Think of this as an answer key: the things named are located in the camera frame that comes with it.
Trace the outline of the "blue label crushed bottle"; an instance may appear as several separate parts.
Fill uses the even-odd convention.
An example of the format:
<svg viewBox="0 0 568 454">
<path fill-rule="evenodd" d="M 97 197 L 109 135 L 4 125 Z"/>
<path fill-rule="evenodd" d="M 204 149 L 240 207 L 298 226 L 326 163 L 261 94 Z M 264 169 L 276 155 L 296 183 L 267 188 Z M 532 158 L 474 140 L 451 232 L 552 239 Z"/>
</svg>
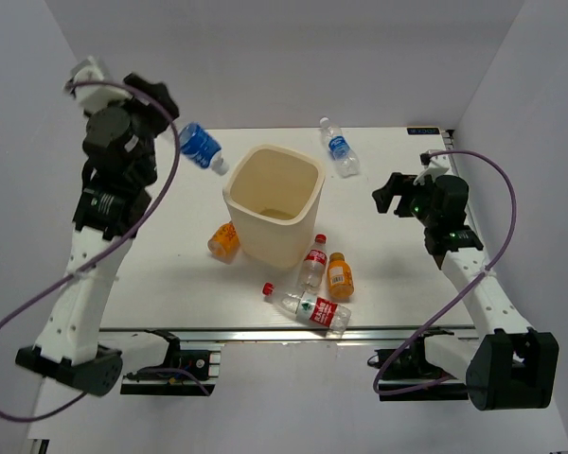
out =
<svg viewBox="0 0 568 454">
<path fill-rule="evenodd" d="M 179 132 L 180 152 L 201 169 L 210 169 L 220 176 L 229 170 L 222 157 L 222 147 L 199 123 L 190 122 Z"/>
</svg>

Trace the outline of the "large clear bottle red label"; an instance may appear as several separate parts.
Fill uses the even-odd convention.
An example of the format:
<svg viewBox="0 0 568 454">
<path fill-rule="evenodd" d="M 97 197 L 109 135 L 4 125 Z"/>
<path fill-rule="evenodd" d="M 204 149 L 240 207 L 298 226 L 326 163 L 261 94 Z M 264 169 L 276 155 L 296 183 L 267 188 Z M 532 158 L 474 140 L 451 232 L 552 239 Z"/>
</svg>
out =
<svg viewBox="0 0 568 454">
<path fill-rule="evenodd" d="M 334 336 L 342 336 L 351 319 L 351 311 L 346 306 L 299 288 L 265 283 L 262 294 L 266 302 L 287 317 L 306 326 L 325 329 Z"/>
</svg>

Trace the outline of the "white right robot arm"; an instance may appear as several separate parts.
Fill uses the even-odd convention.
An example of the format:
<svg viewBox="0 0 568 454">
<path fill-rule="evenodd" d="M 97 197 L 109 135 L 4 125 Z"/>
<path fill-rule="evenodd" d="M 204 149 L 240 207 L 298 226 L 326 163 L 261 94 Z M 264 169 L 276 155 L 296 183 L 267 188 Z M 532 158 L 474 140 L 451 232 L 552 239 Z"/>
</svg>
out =
<svg viewBox="0 0 568 454">
<path fill-rule="evenodd" d="M 408 354 L 410 369 L 428 377 L 441 371 L 442 383 L 461 381 L 478 410 L 544 409 L 549 406 L 558 364 L 554 335 L 536 330 L 511 303 L 497 277 L 491 274 L 484 246 L 466 222 L 469 186 L 450 174 L 420 180 L 415 175 L 391 174 L 373 192 L 379 213 L 394 198 L 399 218 L 415 218 L 424 227 L 425 247 L 467 309 L 479 345 L 433 328 L 436 313 L 382 364 L 381 375 Z"/>
</svg>

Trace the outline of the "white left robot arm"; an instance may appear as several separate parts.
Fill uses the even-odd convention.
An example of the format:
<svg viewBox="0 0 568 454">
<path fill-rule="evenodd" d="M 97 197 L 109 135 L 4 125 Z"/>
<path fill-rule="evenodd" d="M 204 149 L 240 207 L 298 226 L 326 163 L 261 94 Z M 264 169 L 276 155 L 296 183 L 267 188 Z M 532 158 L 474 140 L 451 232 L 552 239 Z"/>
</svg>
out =
<svg viewBox="0 0 568 454">
<path fill-rule="evenodd" d="M 140 226 L 162 200 L 148 187 L 158 179 L 155 140 L 173 128 L 179 109 L 162 82 L 135 73 L 121 83 L 71 79 L 77 101 L 84 88 L 102 90 L 87 118 L 86 156 L 73 217 L 72 249 L 58 299 L 37 340 L 18 350 L 18 366 L 94 396 L 103 396 L 123 373 L 119 350 L 98 341 L 117 271 Z"/>
</svg>

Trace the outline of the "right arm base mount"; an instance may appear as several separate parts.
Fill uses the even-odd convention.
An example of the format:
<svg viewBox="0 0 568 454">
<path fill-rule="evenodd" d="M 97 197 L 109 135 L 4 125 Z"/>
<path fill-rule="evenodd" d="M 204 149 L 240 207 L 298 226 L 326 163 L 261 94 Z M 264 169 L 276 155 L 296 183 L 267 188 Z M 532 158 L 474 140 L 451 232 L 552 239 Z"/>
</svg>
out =
<svg viewBox="0 0 568 454">
<path fill-rule="evenodd" d="M 379 390 L 393 391 L 398 388 L 412 387 L 443 377 L 446 373 L 427 362 L 424 353 L 424 340 L 429 336 L 448 335 L 453 332 L 441 328 L 430 328 L 393 361 L 382 375 Z M 464 384 L 458 380 L 446 381 L 437 386 L 423 388 L 412 393 L 380 395 L 381 402 L 439 402 L 467 401 L 468 393 Z"/>
</svg>

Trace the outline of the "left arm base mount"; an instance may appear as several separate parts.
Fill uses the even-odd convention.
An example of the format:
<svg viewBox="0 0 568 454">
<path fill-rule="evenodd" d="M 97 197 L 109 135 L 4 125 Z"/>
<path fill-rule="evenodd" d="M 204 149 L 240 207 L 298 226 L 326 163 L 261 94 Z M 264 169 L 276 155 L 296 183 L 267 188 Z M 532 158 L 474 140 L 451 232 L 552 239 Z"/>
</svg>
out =
<svg viewBox="0 0 568 454">
<path fill-rule="evenodd" d="M 135 332 L 121 344 L 120 393 L 210 396 L 219 377 L 219 345 L 189 343 L 164 330 Z"/>
</svg>

